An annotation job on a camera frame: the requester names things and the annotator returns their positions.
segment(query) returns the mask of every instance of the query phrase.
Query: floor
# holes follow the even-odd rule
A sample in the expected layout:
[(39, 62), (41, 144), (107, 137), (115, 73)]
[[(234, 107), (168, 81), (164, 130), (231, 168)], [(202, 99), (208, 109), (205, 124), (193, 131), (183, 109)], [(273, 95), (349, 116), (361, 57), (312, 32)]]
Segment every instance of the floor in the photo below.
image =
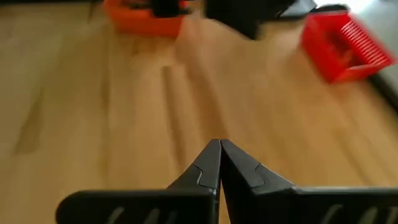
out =
[(325, 83), (301, 22), (255, 42), (195, 13), (148, 38), (81, 3), (1, 7), (0, 27), (1, 223), (54, 223), (76, 190), (164, 188), (211, 138), (297, 185), (398, 185), (395, 112), (367, 82)]

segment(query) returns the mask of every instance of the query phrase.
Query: wooden floor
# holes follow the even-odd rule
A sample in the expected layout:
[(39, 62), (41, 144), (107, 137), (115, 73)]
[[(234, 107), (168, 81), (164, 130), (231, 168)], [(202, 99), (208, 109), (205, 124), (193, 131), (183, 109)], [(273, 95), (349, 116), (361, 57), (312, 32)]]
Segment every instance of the wooden floor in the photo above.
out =
[(145, 38), (61, 4), (0, 7), (0, 27), (0, 223), (55, 223), (76, 190), (164, 188), (211, 138), (298, 185), (398, 185), (396, 114), (367, 82), (327, 85), (301, 22), (249, 41), (195, 14)]

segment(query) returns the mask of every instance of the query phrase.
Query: red basket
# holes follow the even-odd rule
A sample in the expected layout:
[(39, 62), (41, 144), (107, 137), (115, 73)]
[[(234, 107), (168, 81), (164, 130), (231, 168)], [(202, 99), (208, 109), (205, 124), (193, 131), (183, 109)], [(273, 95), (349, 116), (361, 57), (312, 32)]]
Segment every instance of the red basket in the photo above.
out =
[(104, 8), (116, 28), (140, 35), (178, 36), (183, 16), (156, 18), (150, 9), (130, 9), (122, 0), (105, 0)]
[(329, 82), (362, 79), (396, 62), (346, 13), (309, 15), (301, 41), (312, 62)]

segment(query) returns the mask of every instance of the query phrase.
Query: orange basket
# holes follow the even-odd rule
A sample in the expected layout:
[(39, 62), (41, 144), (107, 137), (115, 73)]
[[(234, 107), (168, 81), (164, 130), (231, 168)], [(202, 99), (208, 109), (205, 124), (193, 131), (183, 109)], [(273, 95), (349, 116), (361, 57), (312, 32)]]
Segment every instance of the orange basket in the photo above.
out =
[(347, 13), (318, 13), (307, 17), (301, 44), (329, 82), (358, 80), (396, 60)]
[(183, 18), (154, 17), (151, 9), (130, 9), (123, 6), (122, 0), (105, 0), (104, 8), (118, 30), (140, 35), (176, 37)]

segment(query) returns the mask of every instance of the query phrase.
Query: plastic basket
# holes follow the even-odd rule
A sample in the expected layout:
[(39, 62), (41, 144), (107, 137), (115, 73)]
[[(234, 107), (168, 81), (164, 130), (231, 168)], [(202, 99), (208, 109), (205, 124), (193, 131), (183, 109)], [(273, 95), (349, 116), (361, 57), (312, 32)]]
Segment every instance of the plastic basket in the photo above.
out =
[(105, 0), (104, 8), (118, 30), (140, 35), (176, 37), (183, 18), (183, 16), (154, 17), (151, 9), (130, 9), (123, 6), (122, 0)]
[(329, 82), (366, 78), (396, 62), (347, 13), (309, 15), (301, 41), (312, 62)]

